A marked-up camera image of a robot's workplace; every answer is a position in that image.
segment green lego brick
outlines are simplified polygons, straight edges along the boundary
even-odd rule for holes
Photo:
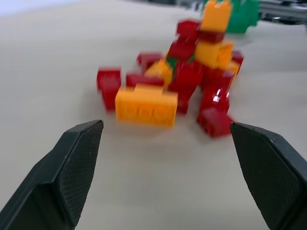
[[[195,59],[195,55],[193,54],[189,59],[188,61],[193,61]]]
[[[167,56],[166,61],[169,63],[169,65],[172,67],[172,69],[175,69],[177,61],[178,61],[176,58]]]
[[[259,2],[258,0],[246,0],[244,4],[241,4],[241,0],[232,0],[233,10],[229,20],[228,33],[240,33],[243,34],[250,26],[256,26],[259,20]]]

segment pile of lego bricks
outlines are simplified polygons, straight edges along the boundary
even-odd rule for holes
[[[233,50],[232,42],[224,40],[231,10],[230,2],[217,3],[211,0],[206,5],[202,22],[183,20],[177,24],[177,40],[172,43],[165,55],[159,52],[140,53],[137,57],[140,71],[128,72],[126,75],[125,90],[129,91],[128,93],[120,90],[120,68],[100,68],[97,74],[97,88],[102,94],[107,111],[116,110],[117,119],[124,120],[118,116],[116,98],[118,97],[118,101],[122,98],[118,92],[126,97],[135,93],[142,98],[148,98],[146,92],[148,95],[169,98],[174,96],[170,95],[172,92],[176,93],[177,109],[173,113],[173,104],[169,105],[169,120],[164,123],[149,122],[144,118],[142,122],[172,127],[176,113],[187,113],[192,94],[196,88],[200,88],[203,96],[197,123],[212,138],[229,134],[230,123],[233,122],[227,115],[229,90],[244,59],[240,51]],[[131,91],[137,85],[138,93]],[[156,89],[144,88],[144,85],[155,86]],[[139,119],[140,115],[133,121],[138,122]]]

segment beige table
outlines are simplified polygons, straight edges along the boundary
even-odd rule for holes
[[[119,125],[96,93],[99,65],[136,69],[165,51],[183,9],[93,0],[0,19],[0,208],[66,129],[105,129],[79,230],[267,230],[231,137],[195,123],[199,94],[172,130]],[[232,37],[246,59],[231,91],[237,121],[282,134],[307,157],[307,36],[259,23]]]

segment textured grip pad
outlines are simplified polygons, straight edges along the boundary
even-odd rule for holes
[[[57,187],[63,207],[72,226],[77,226],[90,189],[102,123],[82,132],[57,177]]]
[[[233,123],[231,133],[244,179],[268,227],[290,229],[306,198],[304,175],[294,164],[298,156],[305,166],[306,161],[283,137],[270,131]]]

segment red lego brick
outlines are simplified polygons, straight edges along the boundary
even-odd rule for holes
[[[115,109],[115,97],[120,88],[120,79],[112,77],[101,77],[99,80],[102,99],[107,111]]]
[[[242,65],[242,62],[243,62],[243,59],[244,59],[244,55],[242,54],[241,51],[239,50],[233,50],[232,51],[232,61],[238,63],[240,65],[240,68],[241,68],[241,65]]]
[[[178,93],[178,98],[185,97],[187,100],[189,100],[194,93],[196,89],[196,86],[185,86],[185,85],[179,85],[176,84],[175,82],[172,82],[168,86],[168,91],[170,92],[177,92]]]
[[[197,61],[179,61],[175,69],[175,83],[182,85],[201,85],[205,69]]]
[[[162,59],[162,54],[152,54],[152,55],[144,55],[141,58],[141,70],[144,73],[153,63]]]
[[[185,95],[178,95],[177,113],[187,114],[189,108],[189,98]]]
[[[200,41],[215,44],[223,41],[225,32],[198,30],[197,37]]]
[[[229,110],[229,93],[226,89],[213,86],[206,87],[203,91],[200,111],[211,107],[227,114]]]
[[[103,86],[108,82],[118,82],[121,84],[121,70],[120,68],[100,68],[97,72],[97,89],[101,91]]]
[[[115,110],[115,98],[114,100],[108,98],[105,99],[103,96],[101,98],[104,101],[107,112],[112,112]]]
[[[188,60],[195,52],[195,45],[182,44],[180,42],[173,42],[168,51],[168,56],[183,61]]]
[[[210,137],[217,138],[230,134],[233,119],[216,108],[209,108],[201,110],[196,121]]]
[[[201,23],[195,20],[183,20],[177,24],[177,34],[184,37],[197,37],[197,30]]]
[[[126,75],[126,86],[129,87],[135,87],[136,84],[146,84],[146,85],[157,85],[157,86],[163,86],[164,81],[161,78],[158,77],[145,77],[142,74],[139,73],[127,73]]]
[[[153,52],[141,52],[136,58],[136,61],[139,65],[141,65],[143,58],[146,58],[147,60],[151,60],[151,59],[160,60],[162,57],[163,57],[163,54],[161,52],[154,52],[154,51]]]
[[[185,37],[185,36],[179,36],[177,38],[177,43],[179,44],[188,44],[188,45],[195,45],[197,42],[197,37]]]
[[[215,88],[223,88],[228,91],[234,77],[235,73],[229,70],[207,69],[201,85],[203,89],[206,86],[214,86]]]

